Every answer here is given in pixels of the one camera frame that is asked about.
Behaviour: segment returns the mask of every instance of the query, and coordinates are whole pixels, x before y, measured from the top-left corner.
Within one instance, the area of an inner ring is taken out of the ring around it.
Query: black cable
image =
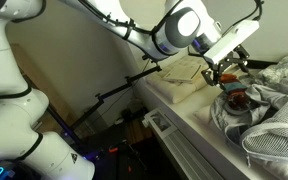
[[[142,72],[145,71],[147,65],[149,63],[149,60],[147,61],[145,67],[143,68]],[[129,90],[133,89],[134,86],[136,86],[136,84],[138,83],[139,79],[134,83],[134,85],[132,85],[132,87],[128,88],[123,94],[120,95],[120,97],[118,97],[111,105],[110,107],[108,107],[99,117],[97,117],[92,123],[91,125],[93,125],[98,119],[100,119],[102,116],[104,116]]]
[[[238,23],[240,23],[240,22],[244,21],[245,19],[247,19],[247,18],[251,17],[252,15],[254,15],[257,10],[259,10],[259,15],[257,17],[255,17],[253,20],[259,21],[261,19],[262,12],[263,12],[262,4],[264,2],[262,2],[261,0],[254,0],[254,1],[256,3],[256,7],[255,7],[254,11],[252,11],[251,14],[245,16],[244,18],[242,18],[242,19],[236,21],[234,24],[232,24],[229,28],[227,28],[227,30],[223,33],[222,36],[224,36],[229,30],[231,30]]]
[[[34,19],[38,16],[40,16],[41,14],[44,13],[45,9],[46,9],[46,0],[42,0],[42,8],[41,10],[35,15],[35,16],[32,16],[32,17],[28,17],[28,18],[23,18],[23,19],[14,19],[12,20],[13,23],[20,23],[20,22],[23,22],[23,21],[27,21],[27,20],[31,20],[31,19]]]
[[[262,17],[262,14],[263,14],[263,7],[262,7],[262,4],[264,4],[264,1],[262,0],[255,0],[258,8],[259,8],[259,14],[258,16],[256,16],[253,20],[256,20],[256,21],[259,21]]]
[[[183,0],[178,0],[177,3],[165,14],[165,16],[160,20],[160,22],[152,29],[151,33],[156,33],[165,23],[165,21],[171,16],[174,9],[182,2]]]
[[[28,95],[32,91],[32,87],[27,84],[27,89],[23,92],[16,93],[16,94],[5,94],[5,95],[0,95],[0,99],[13,99],[13,98],[20,98]]]
[[[195,53],[192,53],[191,51],[190,51],[190,46],[188,46],[187,47],[187,54],[189,55],[189,56],[194,56],[194,57],[203,57],[203,55],[201,55],[201,54],[195,54]]]
[[[91,11],[91,13],[93,13],[97,18],[99,18],[100,20],[105,19],[107,23],[112,23],[115,26],[122,26],[125,28],[129,28],[130,25],[128,24],[128,22],[119,22],[118,19],[116,20],[112,20],[110,15],[105,15],[103,14],[101,11],[99,11],[96,7],[94,7],[91,3],[89,3],[86,0],[78,0],[85,8],[87,8],[89,11]],[[138,27],[134,27],[133,30],[140,32],[140,33],[144,33],[144,34],[151,34],[151,31],[142,29],[142,28],[138,28]]]

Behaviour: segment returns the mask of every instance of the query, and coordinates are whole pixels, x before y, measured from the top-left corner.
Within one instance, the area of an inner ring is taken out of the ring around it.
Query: cable
[[[253,14],[255,14],[255,12],[259,9],[259,15],[256,16],[253,20],[259,21],[261,19],[262,13],[263,13],[263,9],[262,9],[262,4],[264,3],[264,1],[262,2],[261,0],[254,0],[256,3],[256,7],[254,9],[254,11],[251,12],[251,14],[245,16],[244,18],[236,21],[234,24],[232,24],[229,28],[227,28],[227,30],[223,33],[222,36],[224,36],[229,30],[231,30],[234,26],[236,26],[238,23],[244,21],[245,19],[251,17]]]
[[[86,0],[78,0],[85,8],[87,8],[91,13],[93,13],[97,18],[100,20],[105,20],[107,23],[111,23],[115,26],[122,26],[126,28],[130,28],[131,26],[128,24],[128,22],[119,22],[118,19],[112,20],[111,15],[105,15],[101,11],[99,11],[96,7],[94,7],[91,3],[89,3]],[[151,31],[148,31],[146,29],[138,28],[138,27],[133,27],[133,30],[144,33],[144,34],[151,34]]]
[[[152,29],[151,33],[156,33],[165,23],[167,18],[173,13],[174,9],[182,2],[183,0],[178,0],[177,3],[165,14],[165,16],[160,20],[160,22]]]
[[[201,54],[195,54],[195,53],[192,53],[191,51],[190,51],[190,46],[188,46],[187,47],[187,54],[189,55],[189,56],[194,56],[194,57],[203,57]]]
[[[147,63],[145,65],[145,67],[143,68],[142,72],[145,71],[147,65],[149,63],[149,60],[147,60]],[[134,85],[132,85],[132,87],[128,88],[123,94],[121,94],[111,105],[110,107],[108,107],[99,117],[97,117],[92,123],[91,125],[93,125],[98,119],[100,119],[102,116],[104,116],[129,90],[133,89],[134,86],[136,86],[136,84],[138,83],[139,79],[134,83]]]

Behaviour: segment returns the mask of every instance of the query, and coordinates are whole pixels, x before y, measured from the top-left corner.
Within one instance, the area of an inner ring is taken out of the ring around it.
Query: cloth
[[[288,114],[288,56],[283,58],[277,65],[271,66],[254,76],[242,76],[240,81],[248,86],[246,94],[252,101],[251,110],[241,114],[232,115],[223,107],[227,95],[220,94],[211,106],[211,115],[217,127],[225,134],[228,142],[237,149],[244,151],[240,145],[240,136],[244,131],[262,123],[276,119],[286,119]],[[281,110],[277,117],[274,114],[267,115],[269,109]]]
[[[209,125],[212,120],[211,106],[205,106],[193,113],[199,122],[203,122],[205,125]]]
[[[202,75],[200,75],[192,84],[163,80],[163,77],[170,72],[173,67],[187,65],[203,65],[203,69],[207,69],[208,67],[202,58],[185,56],[167,67],[163,67],[162,71],[148,75],[145,80],[150,86],[163,94],[170,102],[179,103],[195,91],[207,85]]]

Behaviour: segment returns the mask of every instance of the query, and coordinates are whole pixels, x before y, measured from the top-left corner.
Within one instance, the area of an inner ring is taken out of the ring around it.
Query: white fabric
[[[162,71],[152,73],[146,77],[146,82],[153,88],[162,93],[170,102],[178,103],[185,99],[187,96],[193,92],[206,86],[206,82],[202,75],[200,75],[192,84],[189,83],[179,83],[179,82],[168,82],[163,80],[163,77],[174,67],[174,66],[184,66],[193,64],[203,64],[204,69],[207,68],[207,64],[202,58],[185,56],[174,63],[163,67]]]
[[[193,113],[194,116],[197,118],[199,122],[202,122],[203,124],[209,125],[212,117],[211,117],[211,106],[205,106],[196,112]]]
[[[233,74],[238,75],[238,76],[242,75],[240,71],[234,72]],[[203,124],[208,125],[210,129],[212,129],[214,132],[221,135],[220,131],[218,130],[217,126],[213,122],[212,117],[210,115],[209,105],[198,109],[193,114],[196,117],[198,122],[202,122]],[[268,172],[276,176],[278,179],[288,180],[288,163],[264,161],[264,160],[259,160],[259,159],[252,159],[252,161],[261,165],[264,169],[266,169]]]

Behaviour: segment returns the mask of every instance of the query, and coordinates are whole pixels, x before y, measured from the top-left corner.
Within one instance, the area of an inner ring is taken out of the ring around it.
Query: wall
[[[124,84],[129,71],[106,29],[59,1],[47,2],[40,17],[10,23],[8,38],[28,52],[37,68],[80,116],[97,102],[95,94]],[[120,94],[108,98],[99,112],[103,113]],[[131,91],[103,116],[108,125],[112,125],[130,97]]]
[[[278,61],[288,54],[288,1],[264,0],[260,29],[243,45],[251,58]],[[207,0],[209,14],[221,22],[225,30],[255,9],[252,0]]]
[[[121,0],[122,7],[126,14],[131,16],[143,27],[151,29],[159,22],[164,13],[164,0]],[[245,17],[255,8],[252,0],[203,0],[208,9],[209,15],[222,24],[223,32],[231,24],[242,17]],[[265,0],[263,5],[264,13],[260,21],[260,29],[257,30],[244,43],[244,47],[251,55],[251,59],[278,61],[288,54],[288,1]],[[124,59],[129,62],[130,69],[140,69],[144,66],[141,60],[142,53],[120,39],[115,38],[119,49],[124,53]],[[161,62],[162,66],[171,63],[185,55],[181,52],[178,56],[166,59]],[[141,81],[137,88],[138,93],[145,100],[148,94],[145,92],[145,83]],[[147,105],[154,108],[154,103],[147,102]]]

